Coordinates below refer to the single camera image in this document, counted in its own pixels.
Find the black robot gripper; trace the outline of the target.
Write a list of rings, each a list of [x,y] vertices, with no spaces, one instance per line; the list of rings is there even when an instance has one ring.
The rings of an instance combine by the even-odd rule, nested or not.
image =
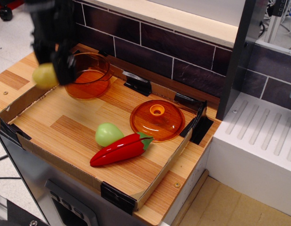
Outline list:
[[[76,59],[70,52],[75,42],[74,2],[26,0],[25,9],[34,25],[33,50],[40,64],[52,62],[60,85],[76,80]]]

